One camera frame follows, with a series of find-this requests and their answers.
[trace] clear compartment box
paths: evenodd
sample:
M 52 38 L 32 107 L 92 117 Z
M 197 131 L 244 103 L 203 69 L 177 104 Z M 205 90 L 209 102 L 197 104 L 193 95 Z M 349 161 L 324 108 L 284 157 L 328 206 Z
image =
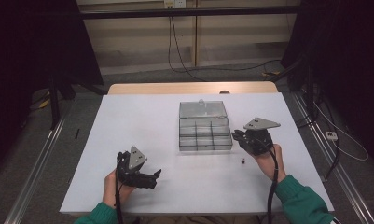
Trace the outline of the clear compartment box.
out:
M 180 151 L 231 150 L 227 112 L 222 101 L 181 102 Z

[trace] electrical socket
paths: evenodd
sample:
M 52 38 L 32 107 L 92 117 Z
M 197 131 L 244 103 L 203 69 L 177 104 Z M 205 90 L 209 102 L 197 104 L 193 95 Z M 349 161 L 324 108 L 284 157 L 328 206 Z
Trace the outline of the electrical socket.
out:
M 186 8 L 187 0 L 174 0 L 174 8 Z
M 174 8 L 174 0 L 163 0 L 164 8 Z
M 326 139 L 331 141 L 338 141 L 338 136 L 335 132 L 326 132 Z

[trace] black metal bar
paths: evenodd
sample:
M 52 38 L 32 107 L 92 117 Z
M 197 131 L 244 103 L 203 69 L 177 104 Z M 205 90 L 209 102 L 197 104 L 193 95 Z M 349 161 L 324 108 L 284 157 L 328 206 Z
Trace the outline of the black metal bar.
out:
M 123 11 L 82 11 L 52 12 L 38 14 L 49 19 L 119 19 L 119 18 L 149 18 L 149 17 L 187 17 L 187 16 L 227 16 L 227 15 L 265 15 L 265 14 L 294 14 L 313 13 L 324 10 L 326 6 L 316 7 L 218 7 L 218 8 L 173 8 L 173 9 L 145 9 Z

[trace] green sweater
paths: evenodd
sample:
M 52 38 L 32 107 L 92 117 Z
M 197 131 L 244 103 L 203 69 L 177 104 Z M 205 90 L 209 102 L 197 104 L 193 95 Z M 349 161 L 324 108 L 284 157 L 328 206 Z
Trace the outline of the green sweater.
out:
M 311 188 L 303 187 L 291 175 L 277 185 L 276 195 L 283 203 L 285 216 L 292 224 L 329 224 L 333 216 L 326 203 Z M 97 204 L 87 217 L 80 217 L 75 224 L 116 224 L 115 209 L 105 203 Z

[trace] gray carpet floor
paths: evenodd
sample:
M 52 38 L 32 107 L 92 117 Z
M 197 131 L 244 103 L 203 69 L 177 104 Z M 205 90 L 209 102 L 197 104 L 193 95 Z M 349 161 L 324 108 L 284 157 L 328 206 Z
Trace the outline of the gray carpet floor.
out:
M 240 69 L 253 67 L 255 64 L 239 64 L 216 66 L 215 68 Z M 261 75 L 267 71 L 281 71 L 283 68 L 277 63 L 268 63 L 256 69 L 242 71 L 231 70 L 200 70 L 192 71 L 195 77 L 207 81 L 258 81 L 266 78 Z M 140 82 L 185 82 L 197 81 L 186 73 L 175 73 L 171 70 L 152 71 L 144 73 L 122 74 L 104 76 L 104 89 L 108 89 L 114 83 L 140 83 Z M 303 119 L 291 92 L 289 92 L 285 79 L 276 83 L 279 91 L 290 109 L 294 120 Z M 72 223 L 76 218 L 59 212 L 62 200 L 68 190 L 80 155 L 87 142 L 95 115 L 100 107 L 102 97 L 85 89 L 75 86 L 77 92 L 73 101 L 60 100 L 62 112 L 71 105 L 70 112 L 65 119 L 58 141 L 48 158 L 44 172 L 38 180 L 35 193 L 25 210 L 21 223 Z M 38 91 L 32 101 L 42 92 Z M 346 123 L 337 113 L 336 107 L 330 106 L 336 123 L 341 128 L 346 128 Z M 317 122 L 320 127 L 328 128 L 326 121 L 319 116 Z M 21 188 L 33 168 L 42 146 L 44 146 L 51 123 L 50 107 L 33 110 L 23 132 L 14 147 L 8 152 L 6 158 L 0 163 L 0 223 L 4 223 L 15 202 Z M 329 168 L 324 154 L 317 146 L 315 138 L 309 127 L 299 129 L 307 149 L 312 156 L 313 163 L 320 175 L 324 175 Z M 351 150 L 351 153 L 363 157 L 361 149 L 349 138 L 340 136 L 341 147 Z M 356 161 L 347 156 L 342 156 L 340 163 L 347 171 L 362 197 L 367 202 L 374 216 L 374 160 Z M 325 182 L 328 195 L 334 204 L 334 215 L 342 223 L 361 223 L 353 206 L 345 195 L 338 179 L 332 175 Z M 283 215 L 278 214 L 274 223 L 288 223 Z

